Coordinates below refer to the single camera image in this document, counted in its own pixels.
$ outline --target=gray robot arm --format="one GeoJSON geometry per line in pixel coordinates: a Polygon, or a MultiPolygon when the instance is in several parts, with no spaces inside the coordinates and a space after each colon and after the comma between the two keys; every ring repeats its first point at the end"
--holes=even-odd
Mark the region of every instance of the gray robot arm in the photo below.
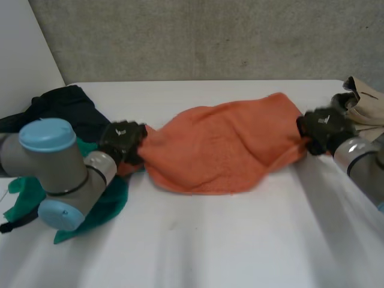
{"type": "Polygon", "coordinates": [[[36,177],[46,192],[38,208],[39,218],[58,230],[76,230],[142,135],[142,126],[134,122],[111,124],[99,150],[83,158],[67,121],[35,121],[20,133],[0,134],[0,176],[36,177]],[[119,126],[130,129],[125,137],[118,137],[115,127],[119,126]]]}
{"type": "Polygon", "coordinates": [[[384,213],[384,149],[354,137],[335,151],[334,160],[351,180],[384,213]]]}
{"type": "Polygon", "coordinates": [[[356,136],[352,123],[333,108],[309,111],[297,120],[313,155],[329,151],[335,162],[384,213],[384,149],[356,136]]]}

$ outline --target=wrinkled towel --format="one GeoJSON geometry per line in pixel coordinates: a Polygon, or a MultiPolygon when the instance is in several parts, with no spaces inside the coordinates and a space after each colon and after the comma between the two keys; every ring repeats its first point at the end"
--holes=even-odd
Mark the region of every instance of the wrinkled towel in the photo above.
{"type": "MultiPolygon", "coordinates": [[[[300,114],[282,93],[195,107],[157,131],[147,127],[138,153],[154,183],[169,191],[243,192],[306,154],[296,127],[300,114]]],[[[130,171],[119,169],[120,174],[130,171]]]]}

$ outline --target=gray wall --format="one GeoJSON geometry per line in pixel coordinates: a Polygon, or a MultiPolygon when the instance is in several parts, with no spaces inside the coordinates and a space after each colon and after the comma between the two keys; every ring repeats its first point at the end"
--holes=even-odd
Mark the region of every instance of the gray wall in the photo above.
{"type": "Polygon", "coordinates": [[[340,79],[384,90],[381,0],[29,0],[66,83],[340,79]]]}

